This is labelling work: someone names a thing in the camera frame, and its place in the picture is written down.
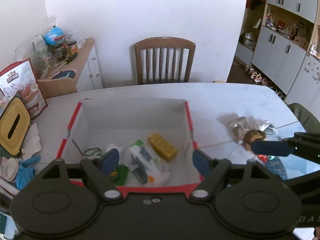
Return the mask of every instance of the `blue balloon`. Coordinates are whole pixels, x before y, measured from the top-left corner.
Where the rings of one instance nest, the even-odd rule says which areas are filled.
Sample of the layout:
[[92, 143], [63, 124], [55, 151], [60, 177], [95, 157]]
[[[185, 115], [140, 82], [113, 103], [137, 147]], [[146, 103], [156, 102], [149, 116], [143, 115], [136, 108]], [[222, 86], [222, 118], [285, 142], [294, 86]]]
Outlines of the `blue balloon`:
[[55, 46], [57, 42], [55, 38], [63, 36], [63, 31], [58, 27], [53, 27], [50, 31], [44, 36], [44, 41], [47, 45]]

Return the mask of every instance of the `white table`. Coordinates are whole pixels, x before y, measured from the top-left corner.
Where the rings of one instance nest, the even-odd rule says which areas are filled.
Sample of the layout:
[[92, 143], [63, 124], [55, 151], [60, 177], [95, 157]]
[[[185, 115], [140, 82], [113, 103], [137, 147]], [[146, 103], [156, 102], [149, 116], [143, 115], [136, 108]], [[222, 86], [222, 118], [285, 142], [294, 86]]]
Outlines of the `white table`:
[[195, 139], [200, 147], [232, 141], [228, 121], [246, 116], [268, 120], [276, 127], [297, 122], [286, 104], [268, 87], [231, 83], [172, 83], [92, 90], [50, 98], [37, 117], [41, 162], [37, 170], [55, 159], [76, 104], [85, 98], [153, 97], [189, 101]]

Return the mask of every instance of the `white wall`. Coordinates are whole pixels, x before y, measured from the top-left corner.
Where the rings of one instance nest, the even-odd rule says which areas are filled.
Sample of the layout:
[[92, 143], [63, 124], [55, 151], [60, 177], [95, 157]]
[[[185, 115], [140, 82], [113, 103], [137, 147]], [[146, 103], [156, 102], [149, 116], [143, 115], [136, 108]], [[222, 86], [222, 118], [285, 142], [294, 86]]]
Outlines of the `white wall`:
[[15, 49], [46, 31], [45, 0], [0, 0], [0, 70], [13, 63]]
[[96, 40], [105, 87], [137, 84], [133, 45], [155, 36], [196, 43], [190, 80], [225, 81], [246, 0], [46, 0], [57, 26]]

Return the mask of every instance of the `cardboard box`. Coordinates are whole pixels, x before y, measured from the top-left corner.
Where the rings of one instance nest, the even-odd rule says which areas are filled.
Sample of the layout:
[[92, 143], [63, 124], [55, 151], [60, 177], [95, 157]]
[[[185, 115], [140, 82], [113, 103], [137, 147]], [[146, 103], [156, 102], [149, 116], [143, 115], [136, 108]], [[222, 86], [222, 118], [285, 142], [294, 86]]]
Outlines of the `cardboard box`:
[[[57, 158], [66, 163], [79, 163], [88, 148], [104, 150], [109, 143], [124, 147], [124, 152], [137, 140], [148, 145], [152, 133], [160, 134], [176, 149], [169, 162], [171, 175], [166, 185], [199, 183], [192, 163], [193, 126], [188, 102], [162, 98], [94, 98], [78, 103], [63, 139]], [[127, 187], [143, 187], [130, 172]]]

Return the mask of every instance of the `row of shoes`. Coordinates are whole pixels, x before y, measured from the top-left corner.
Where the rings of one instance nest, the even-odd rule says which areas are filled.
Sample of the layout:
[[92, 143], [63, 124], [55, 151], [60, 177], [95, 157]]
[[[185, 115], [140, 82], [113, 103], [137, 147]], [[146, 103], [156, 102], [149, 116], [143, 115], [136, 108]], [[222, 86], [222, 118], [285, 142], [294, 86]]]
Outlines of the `row of shoes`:
[[256, 83], [261, 83], [263, 86], [267, 86], [271, 88], [279, 98], [284, 99], [285, 95], [281, 92], [278, 91], [277, 87], [273, 85], [273, 83], [268, 80], [266, 77], [262, 77], [261, 73], [258, 73], [254, 68], [250, 66], [246, 66], [245, 70], [246, 73], [256, 82]]

